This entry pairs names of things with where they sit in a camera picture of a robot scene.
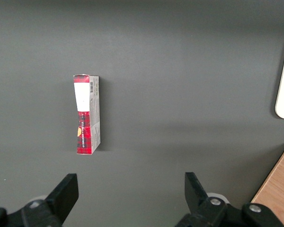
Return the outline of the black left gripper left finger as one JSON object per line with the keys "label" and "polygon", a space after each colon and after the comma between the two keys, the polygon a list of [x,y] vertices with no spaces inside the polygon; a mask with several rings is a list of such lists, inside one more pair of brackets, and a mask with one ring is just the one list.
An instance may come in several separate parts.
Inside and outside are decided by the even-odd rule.
{"label": "black left gripper left finger", "polygon": [[79,198],[77,174],[67,174],[44,199],[8,214],[0,207],[0,227],[61,227]]}

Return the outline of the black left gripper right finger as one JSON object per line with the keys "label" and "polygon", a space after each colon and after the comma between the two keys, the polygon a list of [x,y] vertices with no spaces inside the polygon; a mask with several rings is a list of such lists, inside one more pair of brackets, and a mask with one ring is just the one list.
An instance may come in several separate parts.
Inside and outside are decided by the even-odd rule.
{"label": "black left gripper right finger", "polygon": [[265,205],[245,203],[237,209],[217,196],[208,196],[193,172],[185,173],[185,199],[190,212],[177,227],[283,227]]}

